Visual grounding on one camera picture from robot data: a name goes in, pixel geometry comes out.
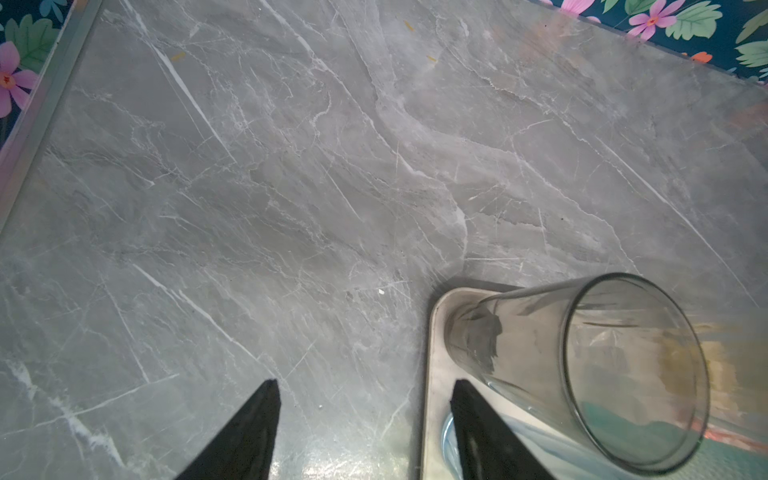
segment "clear glass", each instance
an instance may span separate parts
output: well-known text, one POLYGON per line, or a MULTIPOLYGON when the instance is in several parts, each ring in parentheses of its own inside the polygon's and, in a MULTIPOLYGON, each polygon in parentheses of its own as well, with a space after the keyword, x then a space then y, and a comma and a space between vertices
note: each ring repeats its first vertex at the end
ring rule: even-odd
POLYGON ((631 472, 679 468, 707 425, 696 335, 680 307, 636 275, 492 296, 454 312, 445 343, 464 370, 631 472))

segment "empty glass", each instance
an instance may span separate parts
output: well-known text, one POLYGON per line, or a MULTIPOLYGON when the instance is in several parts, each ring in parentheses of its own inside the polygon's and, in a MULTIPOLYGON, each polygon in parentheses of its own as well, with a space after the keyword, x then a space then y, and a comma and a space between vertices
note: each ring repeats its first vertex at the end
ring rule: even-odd
POLYGON ((680 467, 707 425, 696 335, 680 307, 636 275, 489 297, 454 312, 445 343, 467 372, 631 472, 680 467))

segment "glass cup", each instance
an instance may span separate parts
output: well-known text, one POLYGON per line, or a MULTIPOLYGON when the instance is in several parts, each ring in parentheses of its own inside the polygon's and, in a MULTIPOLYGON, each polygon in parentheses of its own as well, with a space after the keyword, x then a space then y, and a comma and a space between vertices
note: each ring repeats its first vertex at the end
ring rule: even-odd
POLYGON ((453 360, 564 435, 635 473, 679 468, 707 427, 710 390, 679 306, 607 273, 491 296, 445 326, 453 360))

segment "green leaf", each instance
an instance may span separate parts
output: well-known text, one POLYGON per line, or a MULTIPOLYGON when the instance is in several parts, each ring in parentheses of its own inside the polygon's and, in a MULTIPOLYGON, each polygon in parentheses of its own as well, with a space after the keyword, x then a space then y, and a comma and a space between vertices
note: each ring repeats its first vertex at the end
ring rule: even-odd
POLYGON ((747 21, 747 23, 744 24, 744 26, 741 28, 741 33, 739 33, 739 36, 736 39, 736 43, 745 41, 747 37, 755 32, 755 30, 765 24, 768 24, 768 8, 753 16, 749 21, 747 21))
POLYGON ((654 4, 656 0, 627 0, 624 3, 624 11, 627 15, 637 15, 643 13, 654 4))
POLYGON ((692 5, 676 14, 677 22, 666 28, 667 37, 674 36, 675 40, 690 40, 694 36, 710 38, 717 28, 715 20, 723 14, 717 9, 718 4, 710 5, 709 0, 692 5))
POLYGON ((603 7, 603 13, 605 13, 608 10, 611 10, 619 2, 619 0, 600 0, 600 2, 605 4, 603 7))
POLYGON ((18 25, 13 19, 5 24, 5 40, 13 42, 16 46, 18 56, 22 60, 20 67, 35 73, 42 70, 48 53, 56 43, 58 33, 59 29, 53 28, 51 20, 41 18, 32 23, 32 15, 25 15, 18 25))
POLYGON ((736 47, 741 53, 736 60, 747 67, 762 67, 768 65, 768 40, 751 41, 736 47))

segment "flower center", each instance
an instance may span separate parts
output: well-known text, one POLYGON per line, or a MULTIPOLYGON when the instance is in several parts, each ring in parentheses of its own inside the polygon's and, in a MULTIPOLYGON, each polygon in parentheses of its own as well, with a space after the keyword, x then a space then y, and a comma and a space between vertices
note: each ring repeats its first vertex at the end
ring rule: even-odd
POLYGON ((7 88, 8 90, 16 86, 16 79, 13 75, 6 73, 0 73, 0 87, 7 88))

